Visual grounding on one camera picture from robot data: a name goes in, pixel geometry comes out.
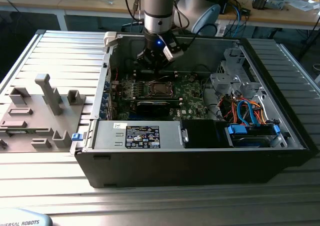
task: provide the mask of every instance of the white sticker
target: white sticker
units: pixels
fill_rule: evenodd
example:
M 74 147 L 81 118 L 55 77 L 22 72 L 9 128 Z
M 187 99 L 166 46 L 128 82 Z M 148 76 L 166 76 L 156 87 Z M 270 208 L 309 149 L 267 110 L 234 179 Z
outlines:
M 116 122 L 113 124 L 113 128 L 115 129 L 125 129 L 127 127 L 127 123 Z

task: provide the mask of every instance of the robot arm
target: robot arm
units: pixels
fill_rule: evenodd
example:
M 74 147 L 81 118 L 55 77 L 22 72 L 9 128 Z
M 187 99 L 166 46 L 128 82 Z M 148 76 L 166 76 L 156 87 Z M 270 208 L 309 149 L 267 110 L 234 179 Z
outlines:
M 137 61 L 148 69 L 158 70 L 184 54 L 171 31 L 172 22 L 180 26 L 175 0 L 144 0 L 144 50 Z M 206 23 L 214 23 L 219 15 L 219 0 L 179 0 L 179 10 L 190 21 L 187 30 L 196 33 Z

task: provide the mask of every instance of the blue latch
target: blue latch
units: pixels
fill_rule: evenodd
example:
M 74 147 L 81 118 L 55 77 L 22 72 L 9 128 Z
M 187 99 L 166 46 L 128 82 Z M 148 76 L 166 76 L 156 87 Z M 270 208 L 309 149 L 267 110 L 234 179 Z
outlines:
M 83 141 L 84 135 L 82 133 L 73 133 L 71 140 L 72 141 Z
M 276 134 L 279 134 L 280 133 L 280 128 L 278 125 L 274 125 L 273 126 L 273 129 L 275 130 Z
M 232 124 L 228 127 L 229 134 L 247 134 L 246 127 L 243 125 Z

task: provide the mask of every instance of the aluminum extrusion table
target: aluminum extrusion table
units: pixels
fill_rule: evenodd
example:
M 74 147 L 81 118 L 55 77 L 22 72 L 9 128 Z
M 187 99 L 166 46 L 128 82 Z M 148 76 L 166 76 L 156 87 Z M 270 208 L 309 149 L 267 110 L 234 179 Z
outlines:
M 35 35 L 0 84 L 0 113 L 11 102 L 8 92 L 13 86 L 42 93 L 29 85 L 37 73 L 49 73 L 51 85 L 61 93 L 77 89 L 86 94 L 78 127 L 85 131 L 104 54 L 103 37 L 60 31 Z M 0 153 L 0 172 L 1 208 L 46 213 L 59 226 L 320 225 L 319 156 L 286 169 L 267 184 L 95 189 L 72 155 L 53 152 Z

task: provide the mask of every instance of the power supply label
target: power supply label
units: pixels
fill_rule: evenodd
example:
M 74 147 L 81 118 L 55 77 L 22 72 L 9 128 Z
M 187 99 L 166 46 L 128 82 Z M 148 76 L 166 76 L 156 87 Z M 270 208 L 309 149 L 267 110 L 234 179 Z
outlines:
M 125 147 L 128 149 L 160 148 L 159 126 L 127 126 Z

